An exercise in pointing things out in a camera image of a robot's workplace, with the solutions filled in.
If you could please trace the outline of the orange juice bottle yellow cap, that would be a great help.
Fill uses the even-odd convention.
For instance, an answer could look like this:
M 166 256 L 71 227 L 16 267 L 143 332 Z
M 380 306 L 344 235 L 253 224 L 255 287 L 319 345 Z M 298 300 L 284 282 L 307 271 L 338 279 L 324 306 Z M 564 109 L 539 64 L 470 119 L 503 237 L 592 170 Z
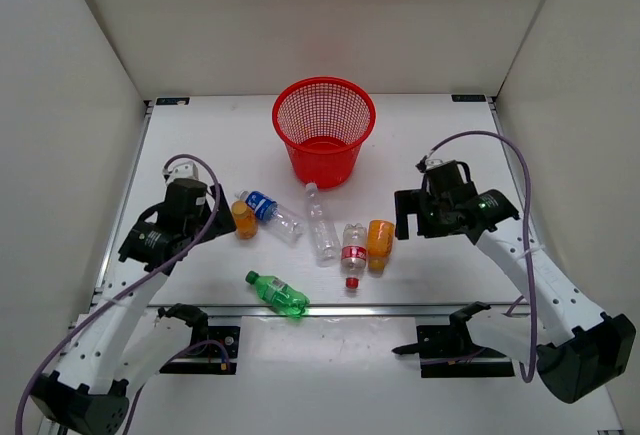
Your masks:
M 231 213 L 236 225 L 236 236 L 240 240 L 253 238 L 258 232 L 258 223 L 253 210 L 242 200 L 231 205 Z

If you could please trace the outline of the crushed orange plastic bottle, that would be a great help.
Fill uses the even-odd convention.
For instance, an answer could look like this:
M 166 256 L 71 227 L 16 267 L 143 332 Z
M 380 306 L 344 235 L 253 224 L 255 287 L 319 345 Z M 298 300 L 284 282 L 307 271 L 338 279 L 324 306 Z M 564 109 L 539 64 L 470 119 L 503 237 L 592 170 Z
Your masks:
M 382 272 L 391 255 L 395 225 L 386 220 L 372 220 L 367 236 L 368 267 L 370 271 Z

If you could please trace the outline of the clear bottle blue label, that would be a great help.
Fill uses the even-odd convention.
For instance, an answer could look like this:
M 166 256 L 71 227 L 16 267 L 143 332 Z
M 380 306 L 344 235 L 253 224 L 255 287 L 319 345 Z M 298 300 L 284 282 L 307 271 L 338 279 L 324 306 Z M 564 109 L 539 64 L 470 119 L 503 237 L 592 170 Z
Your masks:
M 304 234 L 302 218 L 260 191 L 243 190 L 236 192 L 254 213 L 258 222 L 272 235 L 293 246 Z

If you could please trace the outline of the clear bottle red label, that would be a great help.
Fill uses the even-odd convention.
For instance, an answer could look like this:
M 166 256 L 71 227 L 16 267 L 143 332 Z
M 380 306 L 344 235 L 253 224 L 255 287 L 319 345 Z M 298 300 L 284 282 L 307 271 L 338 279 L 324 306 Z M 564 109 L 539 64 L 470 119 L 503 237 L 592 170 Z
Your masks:
M 356 290 L 367 265 L 367 229 L 360 223 L 347 224 L 343 231 L 341 271 L 345 287 Z

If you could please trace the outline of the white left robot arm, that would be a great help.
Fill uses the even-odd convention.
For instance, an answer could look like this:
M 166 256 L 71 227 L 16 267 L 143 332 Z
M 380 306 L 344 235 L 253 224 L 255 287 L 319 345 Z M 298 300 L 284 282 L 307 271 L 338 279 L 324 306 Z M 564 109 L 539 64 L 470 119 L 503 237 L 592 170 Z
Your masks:
M 141 263 L 144 275 L 107 284 L 102 300 L 55 349 L 61 361 L 32 377 L 28 399 L 77 434 L 117 433 L 136 394 L 160 368 L 182 351 L 202 353 L 210 341 L 205 312 L 178 303 L 160 309 L 159 326 L 130 344 L 149 302 L 192 248 L 235 228 L 219 183 L 169 177 L 163 201 L 140 214 L 118 251 L 120 261 Z

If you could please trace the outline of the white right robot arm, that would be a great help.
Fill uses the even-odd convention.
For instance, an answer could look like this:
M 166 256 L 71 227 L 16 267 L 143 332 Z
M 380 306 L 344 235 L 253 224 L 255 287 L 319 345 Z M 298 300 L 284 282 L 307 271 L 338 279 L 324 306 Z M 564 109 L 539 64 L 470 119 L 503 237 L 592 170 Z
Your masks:
M 464 235 L 491 259 L 528 302 L 527 319 L 511 318 L 484 302 L 455 311 L 427 339 L 394 348 L 396 355 L 467 358 L 486 348 L 522 364 L 533 362 L 559 400 L 574 403 L 626 370 L 636 328 L 586 297 L 529 236 L 518 209 L 500 191 L 477 191 L 461 161 L 421 161 L 418 189 L 395 193 L 396 237 Z

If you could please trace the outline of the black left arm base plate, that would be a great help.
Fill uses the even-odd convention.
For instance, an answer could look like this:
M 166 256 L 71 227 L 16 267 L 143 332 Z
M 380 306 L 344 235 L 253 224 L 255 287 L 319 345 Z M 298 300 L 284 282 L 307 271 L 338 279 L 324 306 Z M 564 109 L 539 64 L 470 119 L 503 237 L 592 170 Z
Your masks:
M 235 375 L 239 354 L 241 327 L 210 324 L 208 334 L 192 332 L 189 351 L 168 362 L 161 374 Z

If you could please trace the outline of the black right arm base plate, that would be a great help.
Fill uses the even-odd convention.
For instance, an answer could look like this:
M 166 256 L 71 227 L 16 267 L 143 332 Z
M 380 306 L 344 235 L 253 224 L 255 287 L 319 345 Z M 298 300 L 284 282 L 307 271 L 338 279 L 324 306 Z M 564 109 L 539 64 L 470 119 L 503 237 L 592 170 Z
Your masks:
M 392 349 L 398 357 L 419 356 L 422 379 L 510 378 L 512 361 L 493 349 L 465 345 L 450 326 L 418 325 L 417 340 Z

